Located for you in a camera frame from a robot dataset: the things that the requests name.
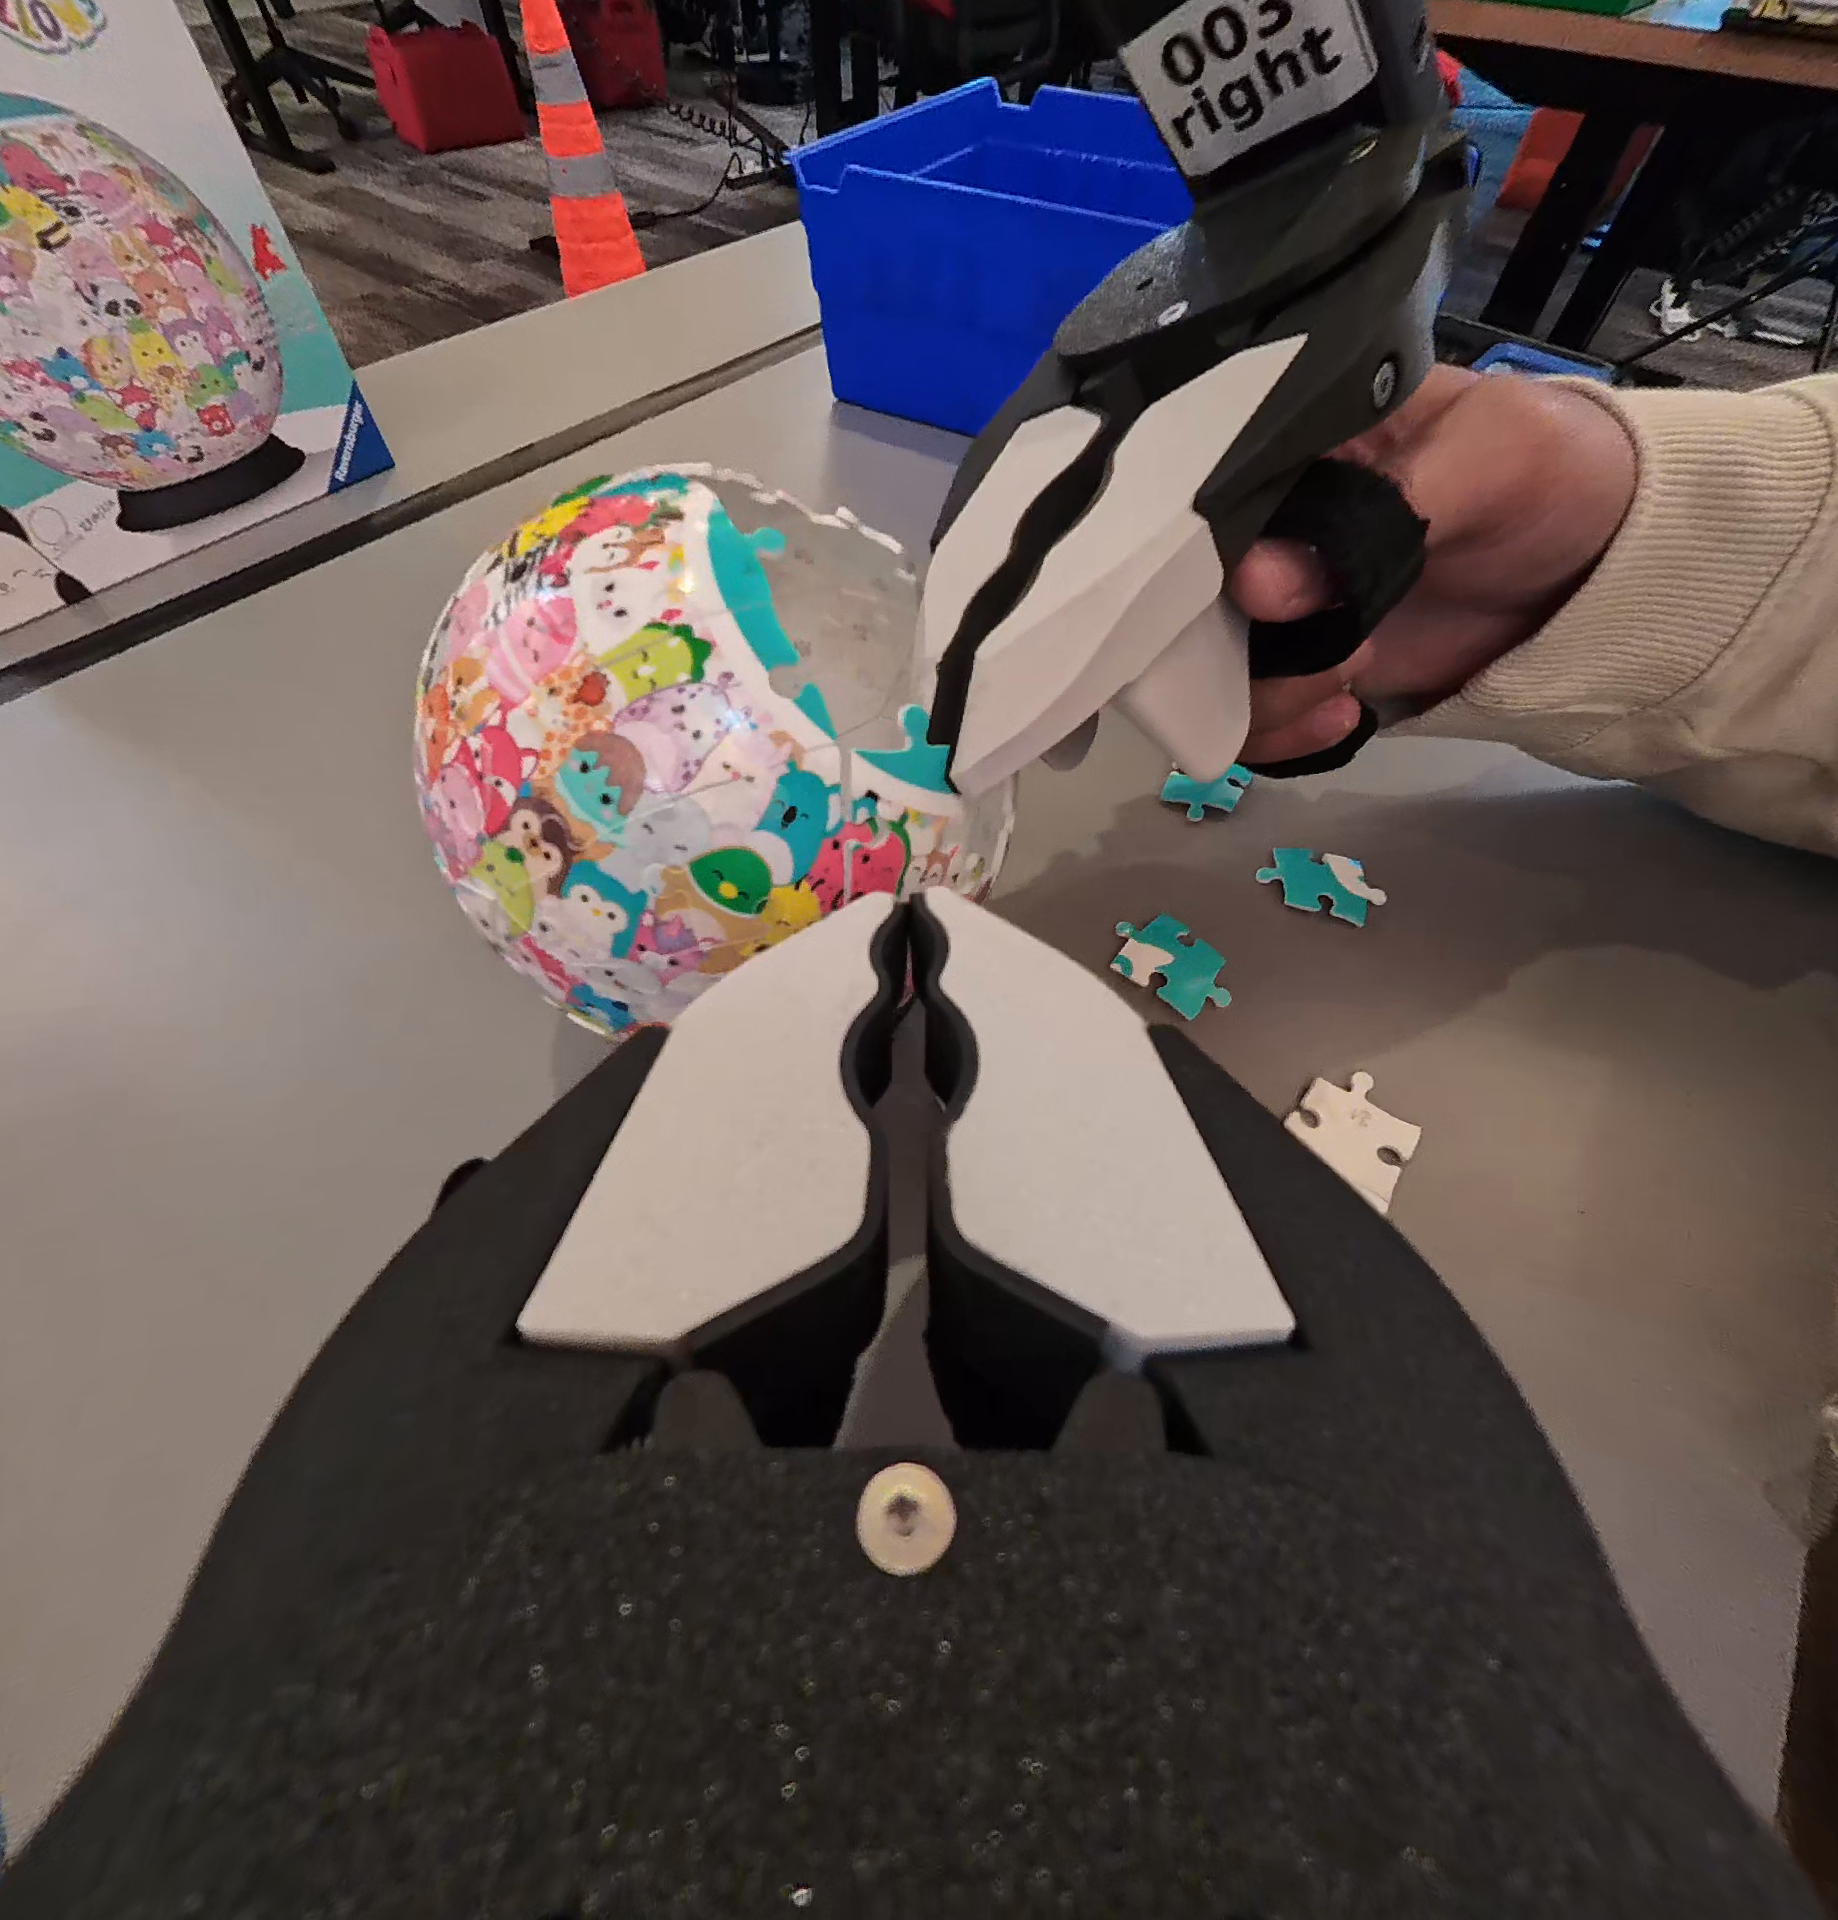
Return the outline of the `orange traffic cone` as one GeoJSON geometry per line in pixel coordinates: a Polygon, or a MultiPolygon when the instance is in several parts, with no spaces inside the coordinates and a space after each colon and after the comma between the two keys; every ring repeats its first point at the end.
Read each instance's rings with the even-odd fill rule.
{"type": "Polygon", "coordinates": [[[524,3],[524,45],[547,155],[563,291],[580,299],[647,270],[558,3],[524,3]]]}

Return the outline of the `person's right hand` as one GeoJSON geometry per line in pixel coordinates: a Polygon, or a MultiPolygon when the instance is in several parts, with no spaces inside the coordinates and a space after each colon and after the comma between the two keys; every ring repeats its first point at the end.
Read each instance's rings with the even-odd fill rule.
{"type": "Polygon", "coordinates": [[[1593,577],[1636,490],[1632,443],[1589,390],[1451,366],[1333,456],[1405,495],[1429,526],[1425,566],[1344,665],[1254,685],[1248,765],[1334,749],[1362,704],[1454,696],[1593,577]]]}

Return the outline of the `wooden top table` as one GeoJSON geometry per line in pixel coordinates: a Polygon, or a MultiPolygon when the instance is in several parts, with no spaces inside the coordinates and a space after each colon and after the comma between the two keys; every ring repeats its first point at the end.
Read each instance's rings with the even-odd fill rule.
{"type": "Polygon", "coordinates": [[[1663,268],[1673,211],[1756,132],[1838,117],[1838,38],[1732,31],[1729,4],[1579,13],[1433,3],[1443,52],[1579,132],[1478,323],[1584,353],[1634,273],[1663,268]]]}

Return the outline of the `cardboard puzzle box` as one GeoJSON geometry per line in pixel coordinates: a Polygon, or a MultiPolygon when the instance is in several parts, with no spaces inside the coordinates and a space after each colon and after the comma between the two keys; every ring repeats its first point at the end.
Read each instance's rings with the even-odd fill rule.
{"type": "Polygon", "coordinates": [[[179,7],[0,3],[0,661],[393,463],[179,7]]]}

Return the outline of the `colourful puzzle ball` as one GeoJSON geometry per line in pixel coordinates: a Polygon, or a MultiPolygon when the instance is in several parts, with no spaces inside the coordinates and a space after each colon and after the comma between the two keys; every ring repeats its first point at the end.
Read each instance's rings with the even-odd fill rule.
{"type": "Polygon", "coordinates": [[[470,566],[414,780],[478,934],[601,1043],[669,1027],[868,896],[984,900],[1015,792],[881,810],[857,750],[927,708],[903,540],[708,463],[601,475],[470,566]]]}

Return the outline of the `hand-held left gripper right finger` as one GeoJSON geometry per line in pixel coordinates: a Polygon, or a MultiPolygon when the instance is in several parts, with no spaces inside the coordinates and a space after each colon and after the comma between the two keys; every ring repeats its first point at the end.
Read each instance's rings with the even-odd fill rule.
{"type": "Polygon", "coordinates": [[[1099,1376],[1292,1340],[1160,1028],[949,892],[915,900],[915,992],[940,1111],[925,1342],[963,1446],[1048,1450],[1099,1376]]]}

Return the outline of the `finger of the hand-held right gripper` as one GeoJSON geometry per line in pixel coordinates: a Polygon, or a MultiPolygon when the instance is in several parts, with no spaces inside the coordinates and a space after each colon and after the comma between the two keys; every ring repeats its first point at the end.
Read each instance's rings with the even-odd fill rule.
{"type": "Polygon", "coordinates": [[[932,742],[1061,750],[1144,670],[1146,430],[1061,403],[984,450],[921,595],[932,742]]]}
{"type": "Polygon", "coordinates": [[[1099,487],[971,649],[949,778],[978,798],[1121,708],[1195,780],[1243,756],[1248,619],[1195,495],[1285,379],[1308,337],[1245,348],[1137,415],[1099,487]]]}

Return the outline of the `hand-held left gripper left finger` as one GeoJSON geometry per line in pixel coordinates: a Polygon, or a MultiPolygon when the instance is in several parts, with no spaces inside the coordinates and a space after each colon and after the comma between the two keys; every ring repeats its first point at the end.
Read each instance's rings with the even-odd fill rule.
{"type": "Polygon", "coordinates": [[[516,1336],[723,1376],[763,1444],[829,1446],[887,1307],[904,988],[904,908],[868,896],[680,1016],[516,1336]]]}

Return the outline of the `white puzzle piece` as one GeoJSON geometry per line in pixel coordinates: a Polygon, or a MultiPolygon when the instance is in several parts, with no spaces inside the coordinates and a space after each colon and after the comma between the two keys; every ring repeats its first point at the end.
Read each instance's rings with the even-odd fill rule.
{"type": "Polygon", "coordinates": [[[1314,1078],[1285,1115],[1285,1131],[1386,1218],[1425,1130],[1379,1103],[1374,1073],[1314,1078]]]}

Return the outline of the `blue plastic bin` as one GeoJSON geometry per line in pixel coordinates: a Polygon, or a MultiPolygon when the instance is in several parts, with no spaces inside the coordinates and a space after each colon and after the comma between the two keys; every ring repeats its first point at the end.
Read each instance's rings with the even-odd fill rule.
{"type": "Polygon", "coordinates": [[[790,155],[836,402],[978,436],[1062,320],[1191,215],[1144,105],[979,80],[790,155]]]}

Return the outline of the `red plastic crate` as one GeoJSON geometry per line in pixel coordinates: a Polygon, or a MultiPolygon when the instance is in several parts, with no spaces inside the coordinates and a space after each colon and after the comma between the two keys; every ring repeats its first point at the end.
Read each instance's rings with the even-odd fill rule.
{"type": "Polygon", "coordinates": [[[530,120],[498,38],[476,23],[366,31],[366,56],[397,138],[422,156],[528,138],[530,120]]]}

